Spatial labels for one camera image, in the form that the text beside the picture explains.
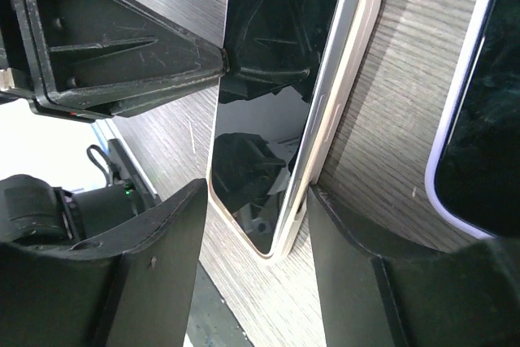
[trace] phone screen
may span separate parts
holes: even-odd
[[[520,235],[520,0],[494,0],[482,45],[435,173],[437,197],[459,219]]]
[[[263,254],[293,174],[337,0],[229,0],[211,181]]]

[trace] phone frame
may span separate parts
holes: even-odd
[[[457,120],[476,63],[479,59],[480,50],[484,43],[484,30],[487,26],[489,13],[493,8],[494,2],[495,0],[476,0],[475,2],[473,14],[471,15],[464,43],[462,44],[461,53],[453,74],[452,84],[449,87],[448,96],[446,97],[439,127],[437,128],[437,133],[431,147],[430,158],[428,159],[424,176],[427,196],[437,213],[454,227],[477,239],[487,239],[493,237],[493,235],[452,215],[437,196],[435,179],[444,147],[452,135],[453,123]]]
[[[263,254],[256,249],[239,224],[219,200],[211,182],[211,164],[217,110],[215,111],[210,158],[206,178],[210,204],[240,241],[251,249],[259,260],[277,262],[286,257],[293,247],[306,213],[306,191],[318,178],[334,132],[353,87],[365,48],[379,13],[381,0],[338,0],[329,32],[323,61],[319,68],[310,111],[305,122],[301,148],[297,156],[288,189],[284,196],[271,250]]]

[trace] gray wood grain surface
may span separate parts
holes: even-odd
[[[138,0],[214,43],[226,0]],[[430,207],[423,175],[475,0],[383,0],[320,184],[402,236],[440,249],[469,238]],[[217,89],[116,119],[165,197],[206,171]],[[325,345],[305,222],[288,258],[257,264],[208,210],[201,262],[256,346]]]

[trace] black wire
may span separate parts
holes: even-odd
[[[95,150],[102,157],[102,159],[105,160],[105,163],[108,166],[108,170],[106,170],[104,166],[102,166],[100,162],[94,157],[92,153],[93,150]],[[103,173],[103,176],[105,176],[106,187],[112,186],[114,184],[115,178],[115,165],[106,155],[106,153],[101,149],[101,147],[99,145],[91,145],[89,148],[87,148],[87,157],[93,163],[94,166],[99,168],[99,170]]]

